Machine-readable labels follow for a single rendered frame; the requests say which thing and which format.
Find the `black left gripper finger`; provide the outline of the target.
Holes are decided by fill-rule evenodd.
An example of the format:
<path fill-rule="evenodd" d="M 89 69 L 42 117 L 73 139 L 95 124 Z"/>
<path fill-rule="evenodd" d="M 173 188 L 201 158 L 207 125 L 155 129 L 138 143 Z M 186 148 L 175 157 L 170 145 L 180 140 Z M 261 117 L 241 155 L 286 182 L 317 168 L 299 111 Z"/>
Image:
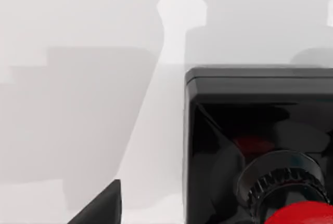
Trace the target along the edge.
<path fill-rule="evenodd" d="M 115 179 L 67 224 L 121 224 L 121 180 Z"/>

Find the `black box with red button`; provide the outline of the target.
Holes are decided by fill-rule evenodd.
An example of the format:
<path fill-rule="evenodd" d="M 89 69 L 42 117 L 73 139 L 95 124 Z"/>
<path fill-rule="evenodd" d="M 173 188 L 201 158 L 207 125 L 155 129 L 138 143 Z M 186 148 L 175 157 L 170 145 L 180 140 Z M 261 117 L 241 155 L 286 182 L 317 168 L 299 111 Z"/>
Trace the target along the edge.
<path fill-rule="evenodd" d="M 184 224 L 264 224 L 301 201 L 333 206 L 333 68 L 190 69 Z"/>

